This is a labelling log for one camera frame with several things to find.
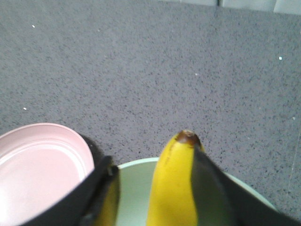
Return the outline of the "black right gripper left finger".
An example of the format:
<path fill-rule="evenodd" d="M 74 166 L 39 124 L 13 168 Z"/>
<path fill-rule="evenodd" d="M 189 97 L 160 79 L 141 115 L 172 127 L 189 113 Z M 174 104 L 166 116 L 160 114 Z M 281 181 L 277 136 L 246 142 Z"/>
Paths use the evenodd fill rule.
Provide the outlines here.
<path fill-rule="evenodd" d="M 59 202 L 23 226 L 114 226 L 120 200 L 119 168 L 104 156 Z"/>

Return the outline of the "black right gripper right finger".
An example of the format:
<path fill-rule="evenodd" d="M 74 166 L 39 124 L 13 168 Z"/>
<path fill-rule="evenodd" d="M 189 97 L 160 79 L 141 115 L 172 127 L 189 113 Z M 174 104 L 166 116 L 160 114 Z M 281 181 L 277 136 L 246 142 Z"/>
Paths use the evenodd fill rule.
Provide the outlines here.
<path fill-rule="evenodd" d="M 230 179 L 195 147 L 191 184 L 199 226 L 299 226 Z"/>

